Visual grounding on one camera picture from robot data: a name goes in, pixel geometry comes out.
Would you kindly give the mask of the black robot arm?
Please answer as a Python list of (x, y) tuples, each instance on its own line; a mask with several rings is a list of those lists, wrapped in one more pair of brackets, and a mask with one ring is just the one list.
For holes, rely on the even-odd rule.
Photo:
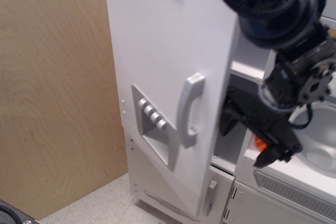
[(250, 93), (229, 86), (220, 118), (228, 134), (238, 123), (259, 136), (266, 148), (255, 166), (289, 161), (302, 151), (294, 130), (306, 124), (289, 121), (305, 106), (312, 120), (314, 102), (330, 95), (335, 72), (335, 39), (321, 22), (327, 0), (223, 0), (238, 14), (241, 32), (253, 44), (276, 52), (270, 75)]

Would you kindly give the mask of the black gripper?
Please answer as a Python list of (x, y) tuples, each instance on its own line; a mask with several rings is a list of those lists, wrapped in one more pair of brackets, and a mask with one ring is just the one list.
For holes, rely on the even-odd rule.
[(264, 105), (254, 93), (228, 87), (219, 121), (219, 131), (226, 136), (240, 122), (268, 144), (254, 166), (266, 167), (275, 161), (289, 162), (302, 151), (302, 145), (289, 126), (287, 114)]

